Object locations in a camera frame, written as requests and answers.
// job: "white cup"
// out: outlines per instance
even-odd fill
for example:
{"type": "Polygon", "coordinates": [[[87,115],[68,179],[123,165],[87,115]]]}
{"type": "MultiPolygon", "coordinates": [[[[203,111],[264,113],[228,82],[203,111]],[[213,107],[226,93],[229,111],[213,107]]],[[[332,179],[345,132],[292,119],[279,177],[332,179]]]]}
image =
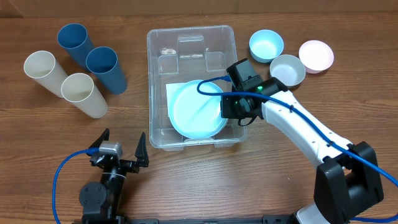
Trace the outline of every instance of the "white cup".
{"type": "Polygon", "coordinates": [[[68,77],[54,55],[40,50],[29,55],[24,63],[25,74],[62,98],[61,85],[68,77]]]}
{"type": "Polygon", "coordinates": [[[108,112],[108,105],[93,79],[84,73],[75,73],[65,79],[61,93],[67,101],[92,118],[102,118],[108,112]]]}

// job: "wooden table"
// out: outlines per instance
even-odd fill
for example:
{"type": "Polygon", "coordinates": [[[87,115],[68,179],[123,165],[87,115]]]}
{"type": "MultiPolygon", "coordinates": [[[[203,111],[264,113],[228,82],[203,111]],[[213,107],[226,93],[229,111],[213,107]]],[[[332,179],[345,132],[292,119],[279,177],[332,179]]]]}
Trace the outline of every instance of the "wooden table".
{"type": "MultiPolygon", "coordinates": [[[[379,165],[398,177],[398,14],[294,13],[212,16],[134,16],[0,19],[0,223],[54,223],[55,170],[69,154],[87,148],[105,128],[133,159],[140,133],[149,133],[146,34],[151,29],[227,24],[238,58],[259,29],[276,30],[284,54],[297,55],[306,40],[328,43],[335,63],[326,75],[307,75],[297,99],[339,135],[375,148],[379,165]],[[110,95],[108,114],[91,119],[28,78],[25,58],[52,52],[68,74],[82,72],[57,44],[65,24],[84,24],[93,43],[119,55],[128,78],[122,95],[110,95]]],[[[264,74],[268,66],[254,63],[264,74]]],[[[187,147],[165,152],[147,147],[149,168],[128,175],[121,209],[131,218],[232,218],[291,214],[310,204],[315,170],[275,127],[257,120],[248,138],[230,148],[187,147]]],[[[58,179],[57,210],[63,223],[78,221],[80,189],[99,181],[87,156],[68,162],[58,179]]],[[[385,199],[363,214],[396,214],[396,188],[382,179],[385,199]]]]}

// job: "light blue plate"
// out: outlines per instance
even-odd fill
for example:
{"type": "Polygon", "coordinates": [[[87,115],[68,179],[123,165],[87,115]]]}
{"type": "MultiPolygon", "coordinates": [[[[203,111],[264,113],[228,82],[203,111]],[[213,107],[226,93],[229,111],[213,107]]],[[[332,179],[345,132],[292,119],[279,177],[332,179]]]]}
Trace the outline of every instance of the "light blue plate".
{"type": "MultiPolygon", "coordinates": [[[[220,96],[206,96],[197,92],[202,80],[182,85],[170,103],[169,116],[173,127],[190,139],[210,138],[219,133],[228,119],[221,117],[220,96]]],[[[212,82],[204,83],[200,90],[208,93],[222,93],[212,82]]]]}

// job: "pink bowl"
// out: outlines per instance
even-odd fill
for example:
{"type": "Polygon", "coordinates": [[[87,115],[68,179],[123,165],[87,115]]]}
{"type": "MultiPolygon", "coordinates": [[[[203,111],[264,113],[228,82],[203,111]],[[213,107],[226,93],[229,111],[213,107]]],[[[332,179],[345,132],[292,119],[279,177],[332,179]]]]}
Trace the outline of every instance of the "pink bowl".
{"type": "Polygon", "coordinates": [[[309,40],[301,45],[298,57],[308,73],[320,73],[333,64],[335,56],[331,48],[319,40],[309,40]]]}

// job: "light blue bowl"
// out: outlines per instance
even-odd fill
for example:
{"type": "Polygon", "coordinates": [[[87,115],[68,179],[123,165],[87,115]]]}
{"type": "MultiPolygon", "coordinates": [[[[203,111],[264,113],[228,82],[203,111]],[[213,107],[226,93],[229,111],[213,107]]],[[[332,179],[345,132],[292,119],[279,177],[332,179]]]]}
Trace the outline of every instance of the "light blue bowl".
{"type": "Polygon", "coordinates": [[[272,30],[255,32],[249,42],[250,53],[256,61],[269,63],[284,50],[284,41],[272,30]]]}

